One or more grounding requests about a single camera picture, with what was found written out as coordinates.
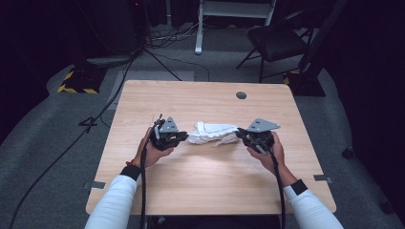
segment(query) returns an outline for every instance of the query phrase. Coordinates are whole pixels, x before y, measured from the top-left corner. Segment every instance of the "chair seat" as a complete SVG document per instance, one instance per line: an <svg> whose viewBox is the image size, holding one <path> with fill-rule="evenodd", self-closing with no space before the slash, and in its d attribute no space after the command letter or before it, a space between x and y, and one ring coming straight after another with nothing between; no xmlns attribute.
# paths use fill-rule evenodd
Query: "chair seat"
<svg viewBox="0 0 405 229"><path fill-rule="evenodd" d="M259 45L264 33L264 28L257 28L248 32L248 37L255 47ZM264 47L258 47L258 52L264 60L271 62L303 54L308 45L295 31L278 31L269 34Z"/></svg>

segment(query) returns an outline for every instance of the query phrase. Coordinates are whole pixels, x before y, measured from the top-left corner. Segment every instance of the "chair backrest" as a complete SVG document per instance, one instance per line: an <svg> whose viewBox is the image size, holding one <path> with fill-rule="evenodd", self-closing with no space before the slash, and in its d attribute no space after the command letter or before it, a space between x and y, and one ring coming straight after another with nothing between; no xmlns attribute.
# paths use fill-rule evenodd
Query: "chair backrest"
<svg viewBox="0 0 405 229"><path fill-rule="evenodd" d="M313 30L320 28L322 23L331 14L331 6L322 6L317 8L299 10L293 12L280 21L269 26L269 30L273 31L286 31L286 30L299 30L306 28Z"/></svg>

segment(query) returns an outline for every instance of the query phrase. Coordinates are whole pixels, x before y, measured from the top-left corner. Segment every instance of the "chair leg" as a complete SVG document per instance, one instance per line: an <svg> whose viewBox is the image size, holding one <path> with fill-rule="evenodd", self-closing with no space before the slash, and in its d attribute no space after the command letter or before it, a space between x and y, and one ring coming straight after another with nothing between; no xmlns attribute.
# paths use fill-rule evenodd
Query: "chair leg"
<svg viewBox="0 0 405 229"><path fill-rule="evenodd" d="M260 61L260 76L259 76L259 83L262 83L262 79L263 79L263 67L265 65L265 60L263 59L263 57L261 58Z"/></svg>
<svg viewBox="0 0 405 229"><path fill-rule="evenodd" d="M242 64L245 63L245 61L247 61L247 59L256 51L256 49L253 49L252 51L250 51L250 53L245 57L245 59L236 67L237 69L239 69L239 67L242 66Z"/></svg>

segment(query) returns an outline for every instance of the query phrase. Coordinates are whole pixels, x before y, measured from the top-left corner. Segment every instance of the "white sleeve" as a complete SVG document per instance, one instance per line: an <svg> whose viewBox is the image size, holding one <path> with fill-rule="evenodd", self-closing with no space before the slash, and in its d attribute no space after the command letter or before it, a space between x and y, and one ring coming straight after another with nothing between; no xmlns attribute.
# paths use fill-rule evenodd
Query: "white sleeve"
<svg viewBox="0 0 405 229"><path fill-rule="evenodd" d="M336 216L311 190L297 196L291 186L288 186L284 188L284 192L301 229L343 228Z"/></svg>
<svg viewBox="0 0 405 229"><path fill-rule="evenodd" d="M132 178L116 176L87 220L85 228L126 229L136 190L137 182Z"/></svg>

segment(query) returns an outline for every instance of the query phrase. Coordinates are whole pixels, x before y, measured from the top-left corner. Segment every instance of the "hand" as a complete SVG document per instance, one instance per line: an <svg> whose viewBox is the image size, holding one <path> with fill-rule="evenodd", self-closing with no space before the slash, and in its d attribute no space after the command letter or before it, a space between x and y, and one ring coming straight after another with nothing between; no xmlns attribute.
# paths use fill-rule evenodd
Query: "hand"
<svg viewBox="0 0 405 229"><path fill-rule="evenodd" d="M137 155L135 156L135 158L131 161L133 165L138 166L140 168L140 156L142 154L142 149L143 146L145 144L146 145L146 159L145 159L145 168L152 166L154 164L156 164L156 162L158 162L158 160L163 157L163 156L168 156L170 155L173 151L174 148L168 148L164 151L160 151L158 149L156 149L152 142L146 142L147 137L149 136L149 133L152 131L152 128L148 128L148 130L146 131L145 136L143 137L143 139L140 141L140 144L138 146L138 151L137 151Z"/></svg>
<svg viewBox="0 0 405 229"><path fill-rule="evenodd" d="M272 146L273 148L273 153L274 156L277 159L277 162L279 164L279 167L282 166L286 166L285 162L284 162L284 149L283 149L283 145L280 142L279 137L277 136L277 134L275 132L271 132L271 134L273 135L273 139L274 139L274 144ZM257 153L255 150L253 150L250 147L247 147L247 150L250 152L250 154L255 157L256 159L260 160L260 162L262 162L262 165L268 169L272 174L275 173L274 171L274 163L273 160L271 159L271 155L270 154L266 154L266 155L262 155L260 153Z"/></svg>
<svg viewBox="0 0 405 229"><path fill-rule="evenodd" d="M274 156L277 159L278 162L278 169L280 173L280 177L283 183L283 187L287 187L291 185L292 183L297 181L297 178L291 173L291 171L287 168L286 163L284 161L284 149L283 145L280 142L279 137L275 132L271 132L274 138L274 144L273 144L273 153ZM252 148L248 147L247 150L250 152L250 154L255 157L256 159L260 160L262 162L262 165L268 169L272 174L275 175L275 169L274 169L274 163L273 160L271 159L270 154L262 155L257 153L255 150Z"/></svg>

